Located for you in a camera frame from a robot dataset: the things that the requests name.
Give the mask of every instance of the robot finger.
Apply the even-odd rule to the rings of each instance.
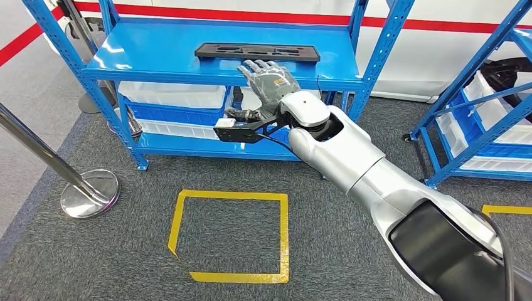
[[[277,68],[281,68],[276,62],[274,61],[269,61],[268,64],[272,67],[277,67]]]
[[[253,77],[253,74],[245,66],[240,65],[237,67],[237,70],[240,71],[240,73],[242,73],[245,78]]]
[[[251,70],[253,70],[253,72],[260,71],[260,67],[257,64],[255,64],[252,60],[245,60],[244,65],[248,65],[251,68]]]
[[[266,64],[266,62],[264,62],[263,60],[256,60],[255,61],[259,66],[261,66],[262,68],[268,68],[270,65]]]

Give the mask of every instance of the shelf frame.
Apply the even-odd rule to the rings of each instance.
[[[509,179],[519,181],[532,181],[532,172],[496,172],[496,171],[472,171],[463,170],[460,167],[468,160],[477,156],[487,145],[492,143],[495,139],[505,133],[512,126],[523,120],[526,116],[532,113],[532,96],[522,100],[512,111],[503,117],[498,123],[493,125],[484,134],[471,142],[465,150],[458,156],[452,157],[448,150],[449,146],[445,137],[441,134],[440,129],[435,124],[435,119],[439,115],[451,112],[464,105],[446,108],[446,106],[453,101],[458,93],[461,92],[464,85],[481,67],[481,65],[488,59],[489,55],[498,49],[505,41],[514,41],[523,50],[525,55],[532,59],[532,40],[527,41],[518,35],[515,27],[523,16],[532,8],[531,0],[519,0],[510,13],[505,17],[501,24],[495,29],[492,35],[482,45],[480,50],[472,57],[465,68],[459,73],[456,79],[447,87],[439,99],[431,106],[428,112],[423,116],[416,127],[410,131],[409,136],[412,141],[423,142],[428,152],[428,158],[434,166],[434,174],[425,179],[425,183],[429,186],[436,186],[450,176],[460,177],[485,177],[489,179]],[[527,83],[518,87],[498,92],[493,95],[473,100],[465,105],[473,105],[498,97],[503,97],[516,92],[527,90],[532,87],[532,83]],[[446,151],[448,163],[445,166],[440,166],[436,158],[434,147],[428,137],[427,131],[431,126],[437,127],[438,136],[444,149]]]
[[[390,10],[388,17],[384,23],[383,29],[379,35],[376,46],[373,50],[371,58],[368,62],[364,75],[353,75],[353,81],[347,83],[347,85],[341,85],[338,83],[329,83],[327,79],[320,79],[320,85],[324,85],[324,90],[330,91],[327,101],[332,100],[331,97],[337,92],[342,91],[343,97],[341,101],[342,109],[347,111],[349,117],[353,120],[358,120],[364,106],[369,98],[370,92],[375,86],[376,80],[380,75],[384,64],[390,55],[391,49],[395,44],[395,41],[402,29],[408,13],[412,8],[414,0],[387,0]],[[133,78],[124,78],[124,74],[116,74],[113,78],[99,78],[98,74],[92,73],[87,70],[86,64],[82,61],[79,54],[75,51],[74,47],[66,37],[65,33],[61,30],[55,18],[51,15],[50,10],[46,7],[43,0],[23,0],[24,5],[28,8],[33,15],[37,23],[41,26],[43,31],[47,34],[52,44],[60,53],[65,63],[71,69],[76,76],[85,91],[91,96],[98,109],[102,112],[102,115],[110,126],[116,131],[117,136],[123,143],[124,147],[131,153],[131,156],[135,160],[138,170],[146,170],[148,167],[148,161],[144,157],[145,154],[174,154],[174,155],[190,155],[194,156],[194,145],[189,149],[168,149],[164,147],[150,148],[139,145],[138,142],[131,138],[129,126],[127,121],[120,121],[118,116],[114,113],[112,107],[109,105],[105,95],[98,87],[97,80],[134,80]],[[116,10],[116,7],[111,0],[99,0],[102,17],[104,20],[104,30],[109,34],[113,27],[120,23],[121,17]],[[356,48],[358,45],[358,38],[360,27],[362,24],[363,15],[366,11],[368,0],[355,0],[353,12],[351,14],[349,24],[345,26],[345,30],[348,31],[351,38],[351,44],[353,46],[353,56],[356,55]],[[162,82],[173,83],[187,83],[185,78],[160,78]],[[245,85],[245,80],[240,78],[231,82],[234,85]],[[223,84],[218,83],[215,79],[212,79],[211,84]],[[348,94],[354,92],[353,104],[350,108],[347,106]],[[117,99],[119,107],[122,112],[125,112],[125,105],[123,100],[118,97]],[[258,159],[255,154],[226,152],[223,157],[239,157],[245,159]],[[272,154],[274,159],[279,160],[292,160],[293,158],[284,157],[283,153],[279,151],[276,154]]]

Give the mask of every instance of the white bin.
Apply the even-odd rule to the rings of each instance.
[[[145,133],[218,140],[213,127],[199,124],[180,124],[155,120],[136,119]]]
[[[492,95],[493,93],[494,90],[489,86],[480,71],[477,71],[473,81],[464,88],[464,94],[469,101]],[[512,109],[513,107],[506,103],[503,98],[490,100],[476,106],[476,111],[482,120],[482,125],[485,130],[491,129],[493,125],[506,116]],[[528,120],[523,119],[498,137],[494,142],[532,145],[532,124]]]
[[[458,121],[451,113],[436,118],[453,157],[467,148],[467,141]],[[463,170],[532,172],[532,159],[474,156],[460,166]]]
[[[221,108],[225,86],[120,82],[118,92],[131,102],[186,108]]]
[[[262,103],[260,102],[260,99],[258,99],[258,96],[251,90],[250,87],[241,87],[242,90],[242,110],[256,110],[258,109]],[[318,90],[305,90],[308,92],[311,92],[314,96],[316,96],[318,99],[321,99],[321,95]]]

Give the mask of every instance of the gray carpet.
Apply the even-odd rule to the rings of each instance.
[[[428,106],[372,99],[360,126],[389,160],[422,177],[401,135]],[[0,300],[438,300],[414,289],[388,259],[370,219],[330,182],[298,162],[151,157],[138,172],[100,117],[92,117],[70,163],[121,178],[117,204],[98,218],[59,209],[57,179],[0,268]],[[279,270],[279,205],[269,201],[185,201],[178,255],[167,249],[182,189],[289,196],[290,280],[286,284],[199,283],[187,271]],[[527,204],[529,183],[449,179],[445,193],[482,204]],[[532,270],[532,216],[494,216],[512,240],[516,265]]]

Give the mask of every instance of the red stripe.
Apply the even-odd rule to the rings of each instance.
[[[59,7],[53,9],[51,13],[56,20],[60,19],[63,16],[63,11],[61,11]],[[4,46],[4,48],[0,50],[0,66],[9,61],[22,49],[26,48],[26,46],[28,46],[31,42],[38,38],[41,33],[43,33],[42,29],[37,23],[35,23],[34,25],[31,25],[31,27],[26,29],[25,32],[23,32],[14,40],[9,42],[9,44]]]
[[[100,11],[100,6],[98,5],[98,3],[76,2],[76,7],[81,11]],[[214,9],[195,8],[163,8],[156,6],[138,6],[128,4],[116,4],[116,8],[119,13],[136,14],[140,16],[325,25],[347,25],[349,23],[349,16],[334,16],[324,14],[260,13],[251,11],[222,11]],[[362,20],[362,26],[382,27],[385,21],[386,18],[364,17]],[[403,28],[430,31],[450,31],[461,33],[492,33],[495,28],[497,28],[497,26],[498,24],[493,23],[408,19],[405,22]],[[518,27],[532,29],[532,25],[519,25]]]

